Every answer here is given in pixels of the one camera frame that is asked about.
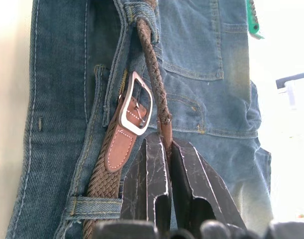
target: blue denim jeans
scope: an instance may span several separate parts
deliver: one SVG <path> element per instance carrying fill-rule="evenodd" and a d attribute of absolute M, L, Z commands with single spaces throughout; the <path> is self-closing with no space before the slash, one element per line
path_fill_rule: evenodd
<path fill-rule="evenodd" d="M 174 137 L 221 175 L 249 229 L 261 233 L 272 219 L 245 0 L 163 0 L 155 10 L 142 0 L 35 0 L 24 162 L 7 238 L 81 238 L 84 219 L 119 218 L 123 179 L 156 131 L 156 109 L 122 169 L 119 199 L 86 191 L 124 73 L 150 86 L 138 17 L 152 30 Z M 139 88 L 134 96 L 148 103 Z"/>

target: belt buckle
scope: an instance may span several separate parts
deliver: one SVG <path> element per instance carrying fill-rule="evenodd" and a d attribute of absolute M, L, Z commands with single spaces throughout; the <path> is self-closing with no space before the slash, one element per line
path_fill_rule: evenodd
<path fill-rule="evenodd" d="M 149 99 L 150 99 L 150 108 L 146 114 L 145 124 L 142 128 L 139 128 L 136 125 L 134 125 L 133 123 L 131 123 L 126 117 L 127 108 L 131 101 L 135 81 L 137 81 L 140 84 L 140 86 L 148 93 Z M 141 77 L 138 75 L 138 73 L 133 71 L 129 77 L 128 88 L 127 88 L 126 96 L 124 98 L 123 105 L 120 110 L 120 114 L 118 117 L 118 123 L 122 127 L 133 132 L 134 134 L 142 135 L 146 131 L 148 124 L 150 123 L 151 115 L 152 115 L 152 108 L 153 108 L 153 98 L 152 98 L 151 90 L 147 87 L 147 85 L 144 83 L 144 81 L 141 79 Z"/>

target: seam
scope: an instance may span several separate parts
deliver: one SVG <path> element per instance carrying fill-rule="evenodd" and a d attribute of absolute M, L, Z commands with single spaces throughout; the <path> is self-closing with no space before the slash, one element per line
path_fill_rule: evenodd
<path fill-rule="evenodd" d="M 75 187 L 75 189 L 74 189 L 74 193 L 75 193 L 75 194 L 77 193 L 77 190 L 78 190 L 79 179 L 80 179 L 80 176 L 81 176 L 81 171 L 82 171 L 82 169 L 83 169 L 83 165 L 84 165 L 85 159 L 86 159 L 87 156 L 88 156 L 89 149 L 90 149 L 90 146 L 91 146 L 91 144 L 92 144 L 94 122 L 96 121 L 96 118 L 97 118 L 97 114 L 98 114 L 98 111 L 99 111 L 99 105 L 100 105 L 100 101 L 101 101 L 101 94 L 102 94 L 102 72 L 103 72 L 103 70 L 101 70 L 101 73 L 100 73 L 100 76 L 101 76 L 101 84 L 100 84 L 100 93 L 99 93 L 99 103 L 98 103 L 98 107 L 96 107 L 95 116 L 94 116 L 94 119 L 93 119 L 93 121 L 92 121 L 92 125 L 91 125 L 91 134 L 90 134 L 90 140 L 89 140 L 89 144 L 88 144 L 88 147 L 87 147 L 87 151 L 86 151 L 85 156 L 84 156 L 83 159 L 82 159 L 82 163 L 81 163 L 80 170 L 78 171 L 77 184 L 76 184 L 76 187 Z"/>
<path fill-rule="evenodd" d="M 167 98 L 167 100 L 169 100 L 169 101 L 178 101 L 178 102 L 181 102 L 181 103 L 183 103 L 184 105 L 186 105 L 188 107 L 193 108 L 193 105 L 190 105 L 190 104 L 188 104 L 185 101 L 181 101 L 181 100 L 178 100 L 178 99 L 171 99 L 171 98 Z M 195 109 L 196 109 L 195 111 L 198 113 L 198 115 L 202 118 L 200 129 L 203 129 L 203 113 L 202 113 L 202 110 L 200 109 L 200 111 L 199 111 L 198 108 L 195 108 Z"/>
<path fill-rule="evenodd" d="M 243 31 L 227 31 L 227 30 L 224 30 L 223 32 L 228 32 L 228 33 L 246 33 L 246 32 L 243 32 Z"/>
<path fill-rule="evenodd" d="M 220 23 L 219 19 L 217 21 L 217 18 L 219 18 L 219 6 L 218 6 L 218 0 L 214 0 L 212 2 L 211 5 L 211 15 L 212 15 L 212 19 L 214 22 L 214 29 L 215 29 L 215 33 L 216 33 L 216 45 L 217 45 L 217 51 L 218 51 L 218 60 L 219 60 L 219 66 L 220 66 L 220 70 L 222 70 L 222 57 L 221 57 L 221 39 L 220 39 L 220 32 L 217 31 L 217 27 L 216 27 L 216 22 L 218 22 L 218 24 Z"/>
<path fill-rule="evenodd" d="M 180 68 L 179 66 L 172 65 L 171 63 L 168 63 L 165 60 L 163 60 L 163 68 L 165 68 L 169 72 L 176 73 L 183 77 L 192 78 L 194 80 L 205 80 L 205 79 L 219 80 L 219 79 L 221 79 L 221 77 L 223 75 L 221 70 L 217 71 L 216 73 L 191 72 L 191 71 L 185 70 L 183 68 Z"/>
<path fill-rule="evenodd" d="M 241 26 L 228 26 L 228 25 L 223 25 L 224 29 L 230 29 L 230 30 L 244 30 L 244 27 Z"/>
<path fill-rule="evenodd" d="M 77 206 L 77 198 L 75 200 L 73 200 L 73 208 L 70 212 L 70 216 L 73 216 L 75 210 L 76 210 L 76 206 Z"/>
<path fill-rule="evenodd" d="M 132 6 L 129 6 L 129 11 L 130 11 L 130 14 L 131 14 L 131 23 L 133 22 L 133 11 L 132 11 Z"/>
<path fill-rule="evenodd" d="M 151 124 L 150 127 L 157 127 L 156 124 Z M 172 129 L 175 129 L 175 130 L 188 130 L 189 132 L 198 132 L 200 133 L 198 130 L 195 130 L 194 128 L 180 128 L 180 127 L 172 127 Z"/>
<path fill-rule="evenodd" d="M 156 45 L 154 47 L 157 48 L 157 49 L 159 49 L 160 52 L 162 52 L 162 49 L 160 47 L 158 47 Z"/>
<path fill-rule="evenodd" d="M 208 135 L 213 135 L 213 136 L 221 136 L 221 137 L 226 137 L 226 138 L 237 138 L 237 139 L 246 139 L 246 138 L 253 138 L 256 137 L 257 134 L 224 134 L 224 133 L 219 133 L 215 131 L 208 130 L 206 131 Z"/>
<path fill-rule="evenodd" d="M 117 133 L 121 133 L 121 134 L 125 135 L 126 137 L 130 138 L 130 139 L 131 139 L 131 142 L 130 142 L 130 145 L 129 145 L 128 149 L 127 149 L 126 155 L 125 155 L 125 157 L 123 158 L 122 162 L 120 162 L 120 164 L 117 165 L 117 166 L 115 166 L 115 167 L 111 167 L 111 165 L 110 165 L 110 154 L 111 154 L 111 151 L 112 151 L 112 148 L 113 148 L 113 144 L 114 144 L 114 142 L 115 142 L 115 140 L 116 140 Z M 114 140 L 113 140 L 113 142 L 112 142 L 111 148 L 110 148 L 110 150 L 109 150 L 109 152 L 108 152 L 108 156 L 107 156 L 107 163 L 108 163 L 108 165 L 109 165 L 111 168 L 117 168 L 117 167 L 119 167 L 119 166 L 124 162 L 124 160 L 126 159 L 126 156 L 128 155 L 128 152 L 130 151 L 132 142 L 133 142 L 133 138 L 132 138 L 131 136 L 129 136 L 129 135 L 123 133 L 123 132 L 120 131 L 120 130 L 118 130 L 118 131 L 116 132 L 115 137 L 114 137 Z"/>
<path fill-rule="evenodd" d="M 180 66 L 177 66 L 177 65 L 173 65 L 173 64 L 171 64 L 171 63 L 168 63 L 167 61 L 165 61 L 165 62 L 166 62 L 167 65 L 173 66 L 173 67 L 175 67 L 175 68 L 178 68 L 178 69 L 180 69 L 180 70 L 182 70 L 182 71 L 191 73 L 191 74 L 196 75 L 196 76 L 201 76 L 201 75 L 216 75 L 216 73 L 212 73 L 212 72 L 210 72 L 210 73 L 201 73 L 201 72 L 196 72 L 196 71 L 195 71 L 195 72 L 194 72 L 194 71 L 189 71 L 189 70 L 186 70 L 186 69 L 184 69 L 184 68 L 182 68 L 182 67 L 180 67 Z"/>
<path fill-rule="evenodd" d="M 123 9 L 123 4 L 120 3 L 119 1 L 115 1 L 114 5 L 116 7 L 117 13 L 120 18 L 121 29 L 120 29 L 120 36 L 117 42 L 117 47 L 112 60 L 111 71 L 106 88 L 106 95 L 103 104 L 103 118 L 102 118 L 103 125 L 108 125 L 109 123 L 110 102 L 112 98 L 112 92 L 115 84 L 116 74 L 119 71 L 117 67 L 119 66 L 121 56 L 123 55 L 124 52 L 125 38 L 128 30 L 128 25 L 126 21 L 126 12 Z"/>
<path fill-rule="evenodd" d="M 145 66 L 146 66 L 146 64 L 143 64 L 142 70 L 140 71 L 140 76 L 143 75 L 143 71 L 144 71 L 144 69 L 145 69 Z M 140 87 L 139 90 L 138 90 L 138 94 L 137 94 L 137 99 L 138 99 L 138 101 L 139 101 L 139 99 L 140 99 L 140 97 L 141 97 L 141 92 L 142 92 L 142 87 Z"/>
<path fill-rule="evenodd" d="M 99 212 L 99 213 L 75 213 L 74 215 L 87 215 L 87 214 L 120 214 L 120 212 Z"/>
<path fill-rule="evenodd" d="M 243 135 L 243 134 L 251 134 L 255 133 L 256 131 L 228 131 L 228 130 L 223 130 L 223 129 L 210 129 L 210 131 L 214 132 L 228 132 L 228 133 L 234 133 L 236 135 Z"/>
<path fill-rule="evenodd" d="M 222 25 L 230 26 L 230 27 L 247 27 L 246 23 L 226 23 L 223 22 Z"/>
<path fill-rule="evenodd" d="M 156 55 L 157 58 L 159 58 L 161 60 L 163 59 L 163 57 L 160 54 L 158 54 L 157 52 L 155 52 L 155 55 Z"/>
<path fill-rule="evenodd" d="M 124 92 L 126 76 L 127 76 L 127 69 L 125 69 L 123 72 L 122 81 L 121 81 L 121 84 L 120 84 L 119 90 L 118 90 L 119 96 Z"/>
<path fill-rule="evenodd" d="M 139 117 L 137 117 L 135 114 L 133 114 L 131 111 L 127 110 L 128 113 L 130 113 L 133 117 L 135 117 L 136 119 L 140 120 Z"/>
<path fill-rule="evenodd" d="M 90 202 L 89 201 L 77 201 L 77 203 L 122 204 L 122 203 L 118 203 L 118 202 L 91 202 L 91 201 Z"/>
<path fill-rule="evenodd" d="M 199 102 L 197 101 L 194 101 L 188 97 L 185 97 L 185 96 L 180 96 L 180 95 L 176 95 L 176 94 L 172 94 L 172 93 L 167 93 L 168 95 L 172 95 L 172 96 L 179 96 L 179 97 L 182 97 L 190 102 L 193 102 L 195 103 L 196 105 L 198 105 L 198 108 L 200 110 L 200 113 L 201 113 L 201 117 L 202 117 L 202 124 L 201 124 L 201 129 L 205 129 L 205 122 L 204 122 L 204 113 L 203 113 L 203 109 L 201 108 L 201 105 L 199 104 Z"/>
<path fill-rule="evenodd" d="M 86 81 L 87 81 L 87 18 L 88 18 L 88 0 L 86 2 L 86 13 L 85 13 L 85 28 L 84 28 L 84 113 L 86 114 L 86 123 L 88 124 L 87 114 L 87 93 L 86 93 Z"/>
<path fill-rule="evenodd" d="M 14 229 L 13 229 L 12 238 L 15 237 L 18 221 L 19 221 L 21 211 L 22 211 L 22 208 L 23 208 L 23 202 L 24 202 L 24 198 L 26 196 L 26 189 L 27 189 L 29 173 L 30 173 L 30 166 L 31 166 L 31 149 L 32 149 L 31 137 L 32 137 L 32 126 L 33 126 L 33 114 L 34 114 L 34 108 L 35 108 L 35 103 L 36 103 L 36 56 L 37 56 L 37 32 L 38 32 L 37 27 L 38 27 L 39 2 L 40 2 L 40 0 L 38 0 L 38 4 L 37 4 L 36 24 L 35 24 L 35 38 L 34 38 L 34 65 L 33 65 L 34 95 L 33 95 L 32 113 L 31 113 L 30 129 L 29 129 L 29 163 L 28 163 L 27 177 L 26 177 L 26 180 L 25 180 L 23 195 L 22 195 L 22 199 L 21 199 L 21 205 L 20 205 L 17 220 L 15 222 L 15 226 L 14 226 Z"/>

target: faded denim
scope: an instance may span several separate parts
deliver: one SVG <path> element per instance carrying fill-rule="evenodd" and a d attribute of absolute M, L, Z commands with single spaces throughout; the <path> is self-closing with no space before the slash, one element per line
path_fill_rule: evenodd
<path fill-rule="evenodd" d="M 145 18 L 168 92 L 174 137 L 190 141 L 224 179 L 248 228 L 272 218 L 270 154 L 249 78 L 245 0 L 35 0 L 24 161 L 7 238 L 81 238 L 84 219 L 119 217 L 119 199 L 86 197 L 124 71 L 149 85 L 135 24 Z M 144 91 L 134 91 L 147 104 Z"/>

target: jeans pocket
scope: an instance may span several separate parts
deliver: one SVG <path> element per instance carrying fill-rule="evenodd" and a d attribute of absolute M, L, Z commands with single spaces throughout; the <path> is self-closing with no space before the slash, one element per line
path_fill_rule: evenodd
<path fill-rule="evenodd" d="M 168 108 L 173 115 L 173 130 L 204 134 L 205 111 L 203 110 L 203 104 L 198 101 L 198 98 L 195 97 L 189 87 L 180 86 L 183 77 L 175 77 L 166 72 L 163 72 L 162 75 L 166 89 Z M 146 85 L 151 89 L 151 82 L 146 70 L 143 73 L 143 79 Z M 145 91 L 140 92 L 139 98 L 142 104 L 148 102 L 148 96 Z M 149 128 L 157 129 L 157 106 L 155 102 L 153 104 Z"/>
<path fill-rule="evenodd" d="M 223 79 L 218 0 L 159 1 L 162 65 L 197 80 Z"/>

